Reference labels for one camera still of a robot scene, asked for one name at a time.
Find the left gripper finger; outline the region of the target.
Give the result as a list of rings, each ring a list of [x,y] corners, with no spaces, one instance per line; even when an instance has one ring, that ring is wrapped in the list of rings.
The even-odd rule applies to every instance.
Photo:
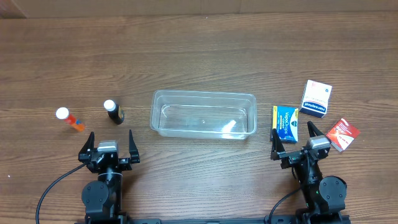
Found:
[[[95,134],[94,132],[91,132],[88,137],[88,140],[83,145],[82,149],[79,151],[79,154],[87,154],[90,150],[94,148],[94,142],[95,142]]]
[[[139,157],[139,151],[134,142],[134,138],[133,138],[131,129],[129,130],[129,153],[130,153],[131,157]]]

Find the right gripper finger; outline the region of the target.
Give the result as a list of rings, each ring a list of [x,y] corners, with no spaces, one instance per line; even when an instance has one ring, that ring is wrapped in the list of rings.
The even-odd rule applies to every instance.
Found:
[[[282,141],[280,140],[280,137],[279,137],[276,129],[272,129],[271,139],[272,139],[271,153],[274,153],[274,154],[285,153],[284,146],[282,144]]]
[[[307,127],[311,138],[324,135],[311,121],[307,122]]]

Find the red medicine box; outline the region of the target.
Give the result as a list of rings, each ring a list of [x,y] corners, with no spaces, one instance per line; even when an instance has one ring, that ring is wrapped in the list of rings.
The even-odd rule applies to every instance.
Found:
[[[327,132],[326,137],[331,145],[339,152],[345,151],[348,146],[358,137],[360,130],[354,127],[346,119],[341,118]]]

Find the blue VapoDrops lozenge box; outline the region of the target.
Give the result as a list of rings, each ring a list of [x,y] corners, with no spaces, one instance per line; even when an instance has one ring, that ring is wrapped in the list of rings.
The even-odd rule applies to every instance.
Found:
[[[275,129],[282,142],[297,143],[299,109],[288,106],[273,106],[271,131]]]

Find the white Hansaplast plaster box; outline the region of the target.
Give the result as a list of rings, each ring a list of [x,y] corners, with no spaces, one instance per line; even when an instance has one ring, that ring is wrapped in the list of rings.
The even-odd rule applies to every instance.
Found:
[[[332,86],[307,80],[299,111],[317,118],[323,118],[328,111]]]

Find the orange pill bottle white cap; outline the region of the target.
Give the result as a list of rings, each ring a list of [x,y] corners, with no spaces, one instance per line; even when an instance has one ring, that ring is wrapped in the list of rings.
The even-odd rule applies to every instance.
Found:
[[[85,125],[79,119],[75,118],[74,115],[69,112],[68,108],[59,108],[55,112],[55,115],[58,119],[63,120],[64,122],[75,128],[77,131],[85,130]]]

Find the dark bottle white cap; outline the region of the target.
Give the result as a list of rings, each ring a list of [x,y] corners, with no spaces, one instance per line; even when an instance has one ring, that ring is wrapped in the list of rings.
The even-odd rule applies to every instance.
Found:
[[[105,110],[108,112],[108,116],[116,123],[121,124],[124,121],[123,109],[115,103],[113,100],[106,100],[103,103]]]

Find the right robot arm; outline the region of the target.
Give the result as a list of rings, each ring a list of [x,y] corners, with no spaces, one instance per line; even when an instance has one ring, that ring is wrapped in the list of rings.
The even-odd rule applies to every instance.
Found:
[[[281,161],[281,168],[291,168],[299,188],[280,199],[265,217],[266,223],[350,223],[349,216],[343,216],[347,194],[346,182],[337,176],[324,177],[318,162],[330,151],[330,141],[311,122],[307,122],[310,138],[299,151],[286,152],[276,129],[271,131],[271,159]],[[275,215],[276,208],[290,196],[302,192],[306,207],[293,215]]]

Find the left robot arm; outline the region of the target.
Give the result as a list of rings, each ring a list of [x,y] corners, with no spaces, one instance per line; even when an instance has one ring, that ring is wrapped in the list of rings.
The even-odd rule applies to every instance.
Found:
[[[97,147],[94,144],[95,134],[90,133],[78,153],[78,160],[98,175],[81,193],[85,223],[132,223],[131,217],[122,211],[123,172],[140,162],[132,131],[129,131],[129,157],[119,157],[117,141],[101,141]]]

